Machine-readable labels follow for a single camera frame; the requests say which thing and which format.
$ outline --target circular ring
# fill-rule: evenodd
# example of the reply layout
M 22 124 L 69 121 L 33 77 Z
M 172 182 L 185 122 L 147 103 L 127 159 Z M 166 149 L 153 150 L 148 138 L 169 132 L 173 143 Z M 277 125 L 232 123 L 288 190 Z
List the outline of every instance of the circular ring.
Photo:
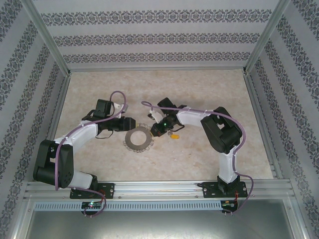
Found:
M 141 145 L 135 145 L 131 141 L 131 136 L 136 131 L 142 131 L 146 135 L 146 140 Z M 129 147 L 133 150 L 146 149 L 150 145 L 151 142 L 152 142 L 152 135 L 151 135 L 150 131 L 146 127 L 143 127 L 143 126 L 136 127 L 134 129 L 128 131 L 125 135 L 125 143 L 126 143 L 127 147 Z

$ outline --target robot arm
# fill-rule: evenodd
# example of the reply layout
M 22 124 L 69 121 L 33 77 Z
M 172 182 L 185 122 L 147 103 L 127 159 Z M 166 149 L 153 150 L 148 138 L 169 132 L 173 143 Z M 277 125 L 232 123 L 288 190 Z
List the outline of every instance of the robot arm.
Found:
M 112 115 L 118 113 L 123 107 L 123 105 L 111 101 L 98 100 L 95 110 L 91 110 L 82 118 L 79 125 L 83 125 L 83 127 L 64 141 L 59 153 L 58 184 L 60 188 L 72 187 L 96 190 L 98 186 L 97 177 L 74 169 L 73 157 L 87 141 L 99 135 L 103 130 L 129 131 L 135 128 L 135 120 L 122 117 L 121 114 L 108 121 L 84 126 L 85 123 L 111 117 L 112 106 L 114 107 Z M 64 138 L 63 136 L 53 141 L 44 140 L 41 142 L 33 171 L 33 178 L 36 181 L 55 185 L 55 163 L 51 162 L 51 159 L 55 158 L 58 145 Z
M 168 98 L 160 101 L 158 106 L 177 108 Z M 162 110 L 166 116 L 160 121 L 157 116 L 157 122 L 153 124 L 151 133 L 153 136 L 160 137 L 167 131 L 172 131 L 176 124 L 181 128 L 187 124 L 203 127 L 211 146 L 219 152 L 218 187 L 227 194 L 227 191 L 230 191 L 239 182 L 239 176 L 234 172 L 232 162 L 233 152 L 240 143 L 242 131 L 233 121 L 224 117 L 188 111 L 190 107 L 185 105 L 178 108 L 184 111 Z M 223 107 L 218 107 L 213 111 L 230 116 Z M 154 115 L 156 115 L 154 111 L 149 114 L 151 118 L 155 118 Z

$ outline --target marble floor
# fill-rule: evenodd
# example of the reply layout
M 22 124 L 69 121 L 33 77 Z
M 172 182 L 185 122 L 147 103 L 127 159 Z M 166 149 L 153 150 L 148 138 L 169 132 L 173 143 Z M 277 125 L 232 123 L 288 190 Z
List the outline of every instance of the marble floor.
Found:
M 129 108 L 124 116 L 148 126 L 154 121 L 147 117 L 150 109 L 141 105 L 143 100 L 156 105 L 169 97 L 177 106 L 225 107 L 247 132 L 238 152 L 238 172 L 255 179 L 273 178 L 241 70 L 73 73 L 56 137 L 76 127 L 98 99 L 108 100 L 115 90 L 127 96 Z M 114 95 L 113 101 L 123 103 L 122 96 Z M 109 134 L 104 131 L 99 137 Z M 218 153 L 200 127 L 187 125 L 178 132 L 179 139 L 167 134 L 156 137 L 150 150 L 142 153 L 124 147 L 125 135 L 115 132 L 109 139 L 90 140 L 75 155 L 75 168 L 111 181 L 211 180 L 218 175 Z

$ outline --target small yellow object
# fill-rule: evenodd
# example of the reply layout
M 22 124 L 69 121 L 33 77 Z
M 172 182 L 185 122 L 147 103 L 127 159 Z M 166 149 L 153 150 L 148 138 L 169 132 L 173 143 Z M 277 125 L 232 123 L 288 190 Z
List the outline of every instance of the small yellow object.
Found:
M 170 137 L 173 139 L 179 139 L 179 135 L 177 134 L 171 134 Z

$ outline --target wallpaper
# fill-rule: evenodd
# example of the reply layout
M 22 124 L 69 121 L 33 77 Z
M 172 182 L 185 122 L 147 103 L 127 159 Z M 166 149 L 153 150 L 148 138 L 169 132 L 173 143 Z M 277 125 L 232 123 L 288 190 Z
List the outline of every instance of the wallpaper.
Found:
M 243 67 L 278 0 L 35 0 L 71 70 Z
M 319 238 L 317 3 L 290 2 L 251 71 L 277 160 L 311 238 Z
M 7 236 L 64 74 L 18 0 L 0 3 L 0 239 Z

